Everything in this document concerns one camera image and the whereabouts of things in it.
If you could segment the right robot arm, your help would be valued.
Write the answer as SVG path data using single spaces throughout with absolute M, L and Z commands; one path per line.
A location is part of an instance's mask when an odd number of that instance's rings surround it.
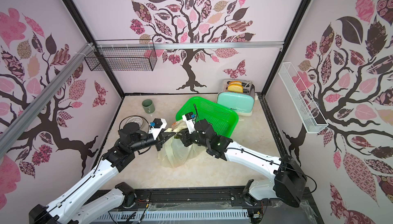
M 186 128 L 177 134 L 184 146 L 204 147 L 214 158 L 241 164 L 266 177 L 263 181 L 250 180 L 247 183 L 243 198 L 248 204 L 273 198 L 291 207 L 300 206 L 308 177 L 294 158 L 259 153 L 228 137 L 219 136 L 206 119 L 196 122 L 183 118 L 181 124 Z

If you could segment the yellow translucent plastic bag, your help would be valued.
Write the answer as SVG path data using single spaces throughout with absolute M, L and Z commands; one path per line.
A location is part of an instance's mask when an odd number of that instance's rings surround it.
M 204 147 L 192 144 L 185 147 L 178 135 L 170 137 L 158 152 L 158 160 L 163 167 L 177 168 L 186 161 L 197 157 L 204 151 Z

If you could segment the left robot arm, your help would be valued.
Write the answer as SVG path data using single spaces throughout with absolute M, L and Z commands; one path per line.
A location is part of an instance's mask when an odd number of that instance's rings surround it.
M 119 139 L 105 153 L 101 161 L 78 183 L 48 205 L 37 205 L 29 212 L 31 224 L 89 224 L 105 212 L 135 204 L 135 190 L 126 183 L 120 183 L 107 194 L 88 200 L 110 179 L 119 174 L 135 159 L 135 153 L 155 146 L 160 150 L 163 144 L 175 135 L 167 132 L 164 119 L 155 119 L 149 131 L 140 130 L 131 122 L 118 131 Z

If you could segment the green plastic basket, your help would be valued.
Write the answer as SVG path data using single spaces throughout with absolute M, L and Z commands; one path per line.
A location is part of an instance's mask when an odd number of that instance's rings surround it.
M 206 119 L 220 136 L 230 138 L 238 123 L 238 114 L 217 103 L 202 97 L 190 98 L 177 112 L 176 121 L 182 119 L 182 115 L 198 112 L 200 120 Z

